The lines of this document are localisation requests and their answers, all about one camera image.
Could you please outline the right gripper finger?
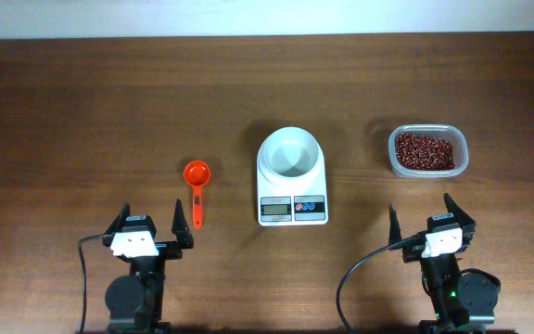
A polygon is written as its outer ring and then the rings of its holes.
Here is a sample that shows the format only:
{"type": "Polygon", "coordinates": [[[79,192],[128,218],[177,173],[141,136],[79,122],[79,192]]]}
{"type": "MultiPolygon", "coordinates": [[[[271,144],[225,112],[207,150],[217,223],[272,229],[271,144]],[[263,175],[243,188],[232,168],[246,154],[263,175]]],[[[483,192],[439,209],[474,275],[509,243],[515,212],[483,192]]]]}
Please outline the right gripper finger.
{"type": "Polygon", "coordinates": [[[389,230],[388,245],[392,249],[398,249],[401,246],[401,226],[398,220],[397,212],[391,204],[388,205],[389,230]]]}
{"type": "Polygon", "coordinates": [[[452,197],[445,193],[443,195],[444,203],[449,213],[452,213],[462,228],[475,228],[476,222],[463,209],[461,209],[452,197]]]}

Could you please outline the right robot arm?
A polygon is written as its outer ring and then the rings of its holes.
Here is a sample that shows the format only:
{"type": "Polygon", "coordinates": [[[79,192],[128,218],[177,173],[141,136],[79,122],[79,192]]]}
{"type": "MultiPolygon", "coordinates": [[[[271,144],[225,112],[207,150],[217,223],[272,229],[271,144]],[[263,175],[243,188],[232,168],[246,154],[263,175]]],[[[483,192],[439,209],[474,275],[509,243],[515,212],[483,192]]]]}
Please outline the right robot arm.
{"type": "Polygon", "coordinates": [[[436,315],[422,320],[418,333],[484,333],[495,321],[501,281],[485,271],[459,267],[457,255],[470,246],[476,221],[449,194],[443,195],[447,212],[427,219],[427,228],[411,237],[401,236],[396,210],[388,208],[391,250],[400,250],[405,263],[418,262],[421,282],[436,315]]]}

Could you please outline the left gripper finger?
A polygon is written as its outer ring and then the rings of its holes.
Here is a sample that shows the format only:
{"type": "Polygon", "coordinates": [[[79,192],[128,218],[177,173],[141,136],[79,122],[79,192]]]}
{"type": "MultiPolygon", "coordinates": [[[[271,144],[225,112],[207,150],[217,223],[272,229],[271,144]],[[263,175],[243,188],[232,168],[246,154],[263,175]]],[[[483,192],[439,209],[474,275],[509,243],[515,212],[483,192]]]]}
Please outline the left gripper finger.
{"type": "Polygon", "coordinates": [[[114,233],[120,232],[126,222],[126,218],[131,215],[130,204],[125,202],[117,215],[114,221],[105,231],[106,235],[112,235],[114,233]]]}
{"type": "Polygon", "coordinates": [[[172,219],[172,233],[175,235],[176,242],[181,249],[194,248],[194,238],[184,217],[183,204],[179,199],[175,202],[172,219]]]}

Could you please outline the orange measuring scoop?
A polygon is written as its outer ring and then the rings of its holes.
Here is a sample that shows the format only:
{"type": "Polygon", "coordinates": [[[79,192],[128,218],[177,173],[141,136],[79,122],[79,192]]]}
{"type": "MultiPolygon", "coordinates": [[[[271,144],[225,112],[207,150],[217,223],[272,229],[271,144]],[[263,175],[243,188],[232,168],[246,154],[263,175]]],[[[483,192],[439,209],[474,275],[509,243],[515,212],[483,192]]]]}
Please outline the orange measuring scoop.
{"type": "Polygon", "coordinates": [[[202,189],[210,180],[210,167],[205,161],[190,161],[184,167],[183,177],[192,188],[193,225],[196,230],[200,230],[203,226],[202,189]]]}

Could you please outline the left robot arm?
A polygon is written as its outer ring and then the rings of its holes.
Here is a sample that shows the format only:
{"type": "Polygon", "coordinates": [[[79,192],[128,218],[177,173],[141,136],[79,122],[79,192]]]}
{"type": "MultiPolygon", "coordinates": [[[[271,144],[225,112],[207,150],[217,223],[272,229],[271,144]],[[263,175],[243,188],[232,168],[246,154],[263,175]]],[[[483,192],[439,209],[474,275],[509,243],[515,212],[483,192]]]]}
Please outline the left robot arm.
{"type": "Polygon", "coordinates": [[[156,234],[151,216],[132,215],[129,204],[123,205],[106,230],[103,245],[129,264],[129,273],[115,278],[106,290],[107,333],[172,332],[172,325],[162,320],[166,262],[182,259],[183,251],[194,247],[180,200],[175,202],[172,218],[175,239],[157,241],[156,234]]]}

